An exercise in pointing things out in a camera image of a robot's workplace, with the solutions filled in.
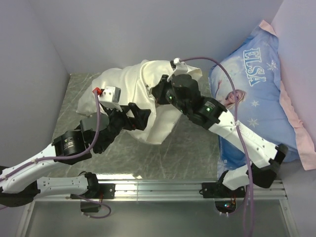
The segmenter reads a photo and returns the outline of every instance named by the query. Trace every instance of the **gray floor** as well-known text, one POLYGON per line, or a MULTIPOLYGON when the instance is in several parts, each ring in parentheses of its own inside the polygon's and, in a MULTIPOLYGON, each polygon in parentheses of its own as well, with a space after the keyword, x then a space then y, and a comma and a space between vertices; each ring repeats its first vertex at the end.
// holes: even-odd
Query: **gray floor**
MULTIPOLYGON (((78 100, 98 76, 71 75, 53 137, 79 124, 83 116, 76 113, 78 100)), ((199 85, 202 94, 210 96, 207 76, 199 85)), ((91 159, 52 172, 50 176, 71 177, 90 171, 110 179, 216 179, 218 155, 217 135, 182 116, 160 146, 143 144, 122 132, 104 153, 93 154, 91 159)))

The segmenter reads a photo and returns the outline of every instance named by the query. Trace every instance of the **black mounting bracket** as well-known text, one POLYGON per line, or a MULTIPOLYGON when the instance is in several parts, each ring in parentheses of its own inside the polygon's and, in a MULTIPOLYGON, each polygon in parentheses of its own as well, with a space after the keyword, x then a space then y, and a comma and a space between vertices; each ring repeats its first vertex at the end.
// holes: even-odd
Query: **black mounting bracket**
MULTIPOLYGON (((115 184, 99 184, 100 189, 91 199, 114 199, 115 184)), ((76 195, 71 194, 71 199, 80 199, 76 195)))
POLYGON ((150 109, 140 109, 135 103, 128 103, 128 105, 122 105, 122 112, 117 110, 110 110, 104 107, 101 104, 103 110, 109 115, 109 119, 112 120, 115 117, 115 120, 122 120, 123 129, 133 131, 133 130, 141 130, 144 131, 149 115, 151 113, 150 109), (128 117, 127 112, 132 111, 134 117, 128 117))
POLYGON ((225 191, 219 187, 218 183, 202 183, 202 189, 199 194, 203 195, 203 198, 244 198, 246 195, 244 187, 231 191, 225 188, 225 191))

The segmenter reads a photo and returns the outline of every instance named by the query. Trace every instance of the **metal extrusion frame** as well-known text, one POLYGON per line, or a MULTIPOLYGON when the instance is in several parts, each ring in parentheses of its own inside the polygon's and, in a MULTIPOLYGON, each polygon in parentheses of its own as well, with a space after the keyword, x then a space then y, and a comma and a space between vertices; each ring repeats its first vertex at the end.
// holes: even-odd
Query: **metal extrusion frame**
MULTIPOLYGON (((112 201, 218 201, 230 200, 230 198, 203 198, 199 194, 201 184, 214 182, 216 180, 105 180, 102 175, 98 177, 100 184, 115 184, 114 199, 112 201)), ((286 192, 281 180, 276 180, 269 189, 262 189, 254 186, 255 200, 279 200, 283 211, 284 219, 291 237, 297 237, 298 231, 288 206, 286 192)), ((55 195, 36 199, 25 207, 22 215, 17 237, 26 235, 27 227, 32 216, 36 202, 69 202, 81 201, 70 199, 70 195, 55 195)))

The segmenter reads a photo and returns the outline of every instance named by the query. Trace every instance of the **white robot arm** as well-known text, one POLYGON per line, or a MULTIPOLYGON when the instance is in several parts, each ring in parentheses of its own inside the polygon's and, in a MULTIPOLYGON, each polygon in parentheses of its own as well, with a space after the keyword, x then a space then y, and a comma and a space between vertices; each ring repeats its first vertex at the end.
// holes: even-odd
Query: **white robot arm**
MULTIPOLYGON (((201 96, 197 81, 185 74, 185 64, 176 64, 171 62, 175 68, 174 74, 162 75, 160 83, 152 89, 156 102, 173 105, 193 123, 222 136, 243 151, 233 115, 214 98, 201 96)), ((91 158, 91 153, 85 152, 91 145, 94 153, 104 152, 122 129, 144 130, 151 111, 141 110, 134 103, 120 105, 120 89, 117 87, 96 88, 93 93, 97 107, 101 105, 107 114, 101 115, 98 109, 98 113, 81 120, 76 129, 56 138, 32 158, 14 167, 0 167, 0 204, 21 206, 37 198, 58 194, 98 197, 100 187, 95 174, 87 173, 72 178, 43 176, 54 169, 91 158), (132 112, 133 116, 128 117, 128 112, 132 112)), ((287 147, 264 140, 241 123, 239 127, 252 160, 254 184, 268 188, 277 176, 287 147)), ((227 197, 237 188, 248 184, 248 169, 245 165, 225 171, 212 192, 217 197, 227 197)))

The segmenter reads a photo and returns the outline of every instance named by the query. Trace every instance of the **pink pillowcase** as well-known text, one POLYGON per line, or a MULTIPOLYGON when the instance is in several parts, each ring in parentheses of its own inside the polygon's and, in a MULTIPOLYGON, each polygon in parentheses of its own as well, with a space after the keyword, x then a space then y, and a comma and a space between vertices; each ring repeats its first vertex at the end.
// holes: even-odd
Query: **pink pillowcase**
MULTIPOLYGON (((272 26, 266 21, 260 23, 260 28, 276 35, 272 26)), ((280 83, 280 104, 287 116, 287 119, 295 131, 297 151, 305 170, 316 169, 316 152, 311 136, 303 127, 303 122, 298 118, 294 111, 290 97, 284 88, 283 82, 280 83)))

